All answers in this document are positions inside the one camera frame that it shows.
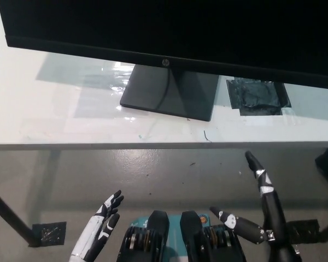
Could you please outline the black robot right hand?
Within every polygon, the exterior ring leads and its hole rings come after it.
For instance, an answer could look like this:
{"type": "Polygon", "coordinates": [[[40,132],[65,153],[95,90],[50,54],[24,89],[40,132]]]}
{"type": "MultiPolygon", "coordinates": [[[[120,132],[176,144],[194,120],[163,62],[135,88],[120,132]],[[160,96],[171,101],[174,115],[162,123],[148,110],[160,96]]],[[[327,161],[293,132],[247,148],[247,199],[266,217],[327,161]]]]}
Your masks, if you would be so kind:
{"type": "Polygon", "coordinates": [[[263,226],[215,206],[211,206],[210,211],[225,227],[245,240],[256,245],[267,242],[270,247],[269,261],[301,261],[301,256],[291,244],[284,211],[266,169],[250,151],[245,152],[245,158],[257,180],[264,216],[263,226]]]}

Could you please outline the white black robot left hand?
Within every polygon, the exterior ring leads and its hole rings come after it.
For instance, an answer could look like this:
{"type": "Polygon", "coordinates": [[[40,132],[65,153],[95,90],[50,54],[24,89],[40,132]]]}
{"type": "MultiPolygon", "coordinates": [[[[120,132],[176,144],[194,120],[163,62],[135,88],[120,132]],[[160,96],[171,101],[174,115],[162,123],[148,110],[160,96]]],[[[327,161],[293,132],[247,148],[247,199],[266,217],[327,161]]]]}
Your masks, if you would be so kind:
{"type": "Polygon", "coordinates": [[[119,190],[112,194],[89,219],[77,240],[69,262],[94,262],[112,234],[120,215],[118,207],[124,196],[119,190]]]}

